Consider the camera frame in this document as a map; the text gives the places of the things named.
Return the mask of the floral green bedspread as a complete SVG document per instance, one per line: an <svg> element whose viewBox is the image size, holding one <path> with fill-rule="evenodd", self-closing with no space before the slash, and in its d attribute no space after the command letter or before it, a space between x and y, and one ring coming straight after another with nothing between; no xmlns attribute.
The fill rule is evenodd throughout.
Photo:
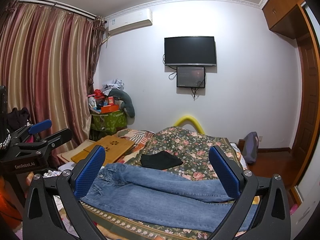
<svg viewBox="0 0 320 240"><path fill-rule="evenodd" d="M169 169L190 180L216 179L217 175L210 165L208 152L212 146L220 146L227 157L235 161L243 169L247 165L239 149L227 138L211 137L181 127L168 127L155 133L140 151L129 151L119 160L120 163L139 166L141 155L152 155L167 151L180 158L183 164ZM170 228L105 212L82 202L84 209L92 220L102 226L103 233L110 239L207 239L209 233L199 230Z"/></svg>

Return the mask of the blue denim jeans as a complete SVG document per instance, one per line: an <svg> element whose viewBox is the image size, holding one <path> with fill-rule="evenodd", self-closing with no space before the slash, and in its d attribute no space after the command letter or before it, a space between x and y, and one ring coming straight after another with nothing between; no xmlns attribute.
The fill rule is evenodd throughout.
<svg viewBox="0 0 320 240"><path fill-rule="evenodd" d="M81 200L141 222L207 232L218 227L233 205L218 179L192 181L121 163L101 169Z"/></svg>

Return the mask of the pink and black clothes pile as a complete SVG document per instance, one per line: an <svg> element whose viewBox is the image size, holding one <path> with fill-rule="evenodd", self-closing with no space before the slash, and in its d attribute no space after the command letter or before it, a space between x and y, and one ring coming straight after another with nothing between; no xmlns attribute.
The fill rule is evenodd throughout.
<svg viewBox="0 0 320 240"><path fill-rule="evenodd" d="M10 131L11 137L14 138L16 131L24 126L30 126L30 113L26 107L18 110L16 107L12 109L7 115L8 129Z"/></svg>

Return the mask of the striped red gold curtain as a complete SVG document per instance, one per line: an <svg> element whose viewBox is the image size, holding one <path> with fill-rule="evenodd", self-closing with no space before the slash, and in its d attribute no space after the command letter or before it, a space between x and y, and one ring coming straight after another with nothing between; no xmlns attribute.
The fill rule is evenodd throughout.
<svg viewBox="0 0 320 240"><path fill-rule="evenodd" d="M1 16L1 84L9 109L27 108L34 123L49 119L46 137L69 128L70 142L51 153L70 151L89 136L88 95L105 32L94 20L48 5L14 3Z"/></svg>

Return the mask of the green fabric storage box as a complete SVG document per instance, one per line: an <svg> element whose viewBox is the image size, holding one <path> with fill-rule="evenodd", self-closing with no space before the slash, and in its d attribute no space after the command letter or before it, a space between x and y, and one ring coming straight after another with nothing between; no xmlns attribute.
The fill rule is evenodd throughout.
<svg viewBox="0 0 320 240"><path fill-rule="evenodd" d="M127 116L123 110L105 114L91 114L90 133L94 135L113 135L127 128Z"/></svg>

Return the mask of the wooden lap desk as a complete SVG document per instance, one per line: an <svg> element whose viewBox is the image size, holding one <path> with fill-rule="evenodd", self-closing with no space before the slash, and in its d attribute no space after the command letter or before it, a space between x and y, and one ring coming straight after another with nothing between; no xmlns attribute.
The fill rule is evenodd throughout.
<svg viewBox="0 0 320 240"><path fill-rule="evenodd" d="M75 163L78 163L80 160L85 159L89 152L93 150L94 146L99 145L104 148L105 157L103 166L109 163L115 163L120 157L122 157L129 150L134 148L134 141L121 139L114 136L106 136L92 145L84 148L80 153L71 157L71 160Z"/></svg>

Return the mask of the wooden overhead wardrobe cabinet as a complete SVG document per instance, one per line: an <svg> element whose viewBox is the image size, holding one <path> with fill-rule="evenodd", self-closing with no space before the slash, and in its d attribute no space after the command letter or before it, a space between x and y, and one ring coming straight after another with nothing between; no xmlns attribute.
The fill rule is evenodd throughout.
<svg viewBox="0 0 320 240"><path fill-rule="evenodd" d="M296 39L308 32L298 3L303 0L268 0L263 13L270 31Z"/></svg>

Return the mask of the brown wooden door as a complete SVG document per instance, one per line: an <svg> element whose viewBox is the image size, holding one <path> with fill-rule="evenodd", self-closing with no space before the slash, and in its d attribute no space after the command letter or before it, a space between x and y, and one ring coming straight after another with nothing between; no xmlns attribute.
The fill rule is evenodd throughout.
<svg viewBox="0 0 320 240"><path fill-rule="evenodd" d="M310 34L297 40L302 69L302 101L292 155L300 166L292 186L296 186L313 155L318 136L319 110L319 52Z"/></svg>

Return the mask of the white wall air conditioner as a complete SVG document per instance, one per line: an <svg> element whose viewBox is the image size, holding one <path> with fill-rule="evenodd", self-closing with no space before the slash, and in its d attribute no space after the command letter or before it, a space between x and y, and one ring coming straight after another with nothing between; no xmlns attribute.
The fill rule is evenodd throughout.
<svg viewBox="0 0 320 240"><path fill-rule="evenodd" d="M114 36L127 31L152 26L152 10L145 8L124 14L114 14L107 19L107 35Z"/></svg>

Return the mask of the small black wall monitor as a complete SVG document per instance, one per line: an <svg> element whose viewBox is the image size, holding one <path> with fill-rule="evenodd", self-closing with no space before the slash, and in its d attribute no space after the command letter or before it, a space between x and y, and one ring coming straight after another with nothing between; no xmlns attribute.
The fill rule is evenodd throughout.
<svg viewBox="0 0 320 240"><path fill-rule="evenodd" d="M204 67L177 67L176 86L178 88L205 88L206 70Z"/></svg>

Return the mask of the large black wall television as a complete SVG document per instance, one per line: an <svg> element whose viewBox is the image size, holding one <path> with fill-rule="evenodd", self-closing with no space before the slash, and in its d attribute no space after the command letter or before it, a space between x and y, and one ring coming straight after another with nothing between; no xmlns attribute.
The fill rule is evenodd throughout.
<svg viewBox="0 0 320 240"><path fill-rule="evenodd" d="M216 46L213 36L180 36L164 39L166 66L215 66Z"/></svg>

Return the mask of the yellow foam bed rail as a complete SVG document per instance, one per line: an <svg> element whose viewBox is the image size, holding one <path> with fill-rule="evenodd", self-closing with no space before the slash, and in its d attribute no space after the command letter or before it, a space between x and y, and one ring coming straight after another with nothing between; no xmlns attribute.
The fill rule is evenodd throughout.
<svg viewBox="0 0 320 240"><path fill-rule="evenodd" d="M202 128L202 126L200 125L200 123L191 115L184 115L182 117L180 117L174 124L173 126L175 127L182 127L183 124L190 124L191 126L193 126L193 128L195 128L195 130L197 131L197 133L200 134L205 134L204 129Z"/></svg>

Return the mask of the orange box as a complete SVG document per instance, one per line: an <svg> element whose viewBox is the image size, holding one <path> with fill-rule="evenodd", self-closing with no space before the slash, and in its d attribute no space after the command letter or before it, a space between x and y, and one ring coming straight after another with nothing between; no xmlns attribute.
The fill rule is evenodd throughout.
<svg viewBox="0 0 320 240"><path fill-rule="evenodd" d="M106 105L101 107L101 114L112 113L119 110L118 105Z"/></svg>

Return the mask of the white crumpled cloth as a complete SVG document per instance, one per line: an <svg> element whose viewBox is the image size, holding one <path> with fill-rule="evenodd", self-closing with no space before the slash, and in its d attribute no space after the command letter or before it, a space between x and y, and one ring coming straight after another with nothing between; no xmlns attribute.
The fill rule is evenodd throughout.
<svg viewBox="0 0 320 240"><path fill-rule="evenodd" d="M113 79L103 83L102 93L104 95L109 95L110 91L113 89L124 90L124 83L120 79Z"/></svg>

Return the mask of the striped patterned blanket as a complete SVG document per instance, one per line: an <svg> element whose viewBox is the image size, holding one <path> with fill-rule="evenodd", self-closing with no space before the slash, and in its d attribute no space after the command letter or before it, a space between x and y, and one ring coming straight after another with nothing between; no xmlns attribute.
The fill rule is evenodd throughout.
<svg viewBox="0 0 320 240"><path fill-rule="evenodd" d="M140 151L143 149L146 145L146 143L153 138L155 133L150 131L143 131L143 130L136 130L136 129L122 129L121 131L118 131L114 136L126 139L134 142L132 151Z"/></svg>

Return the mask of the black folded garment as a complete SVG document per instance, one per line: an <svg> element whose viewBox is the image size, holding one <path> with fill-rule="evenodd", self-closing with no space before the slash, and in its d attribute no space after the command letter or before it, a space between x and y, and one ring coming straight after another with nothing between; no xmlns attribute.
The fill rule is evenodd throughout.
<svg viewBox="0 0 320 240"><path fill-rule="evenodd" d="M180 158L170 154L167 151L161 151L152 155L141 155L141 166L156 170L166 170L183 164Z"/></svg>

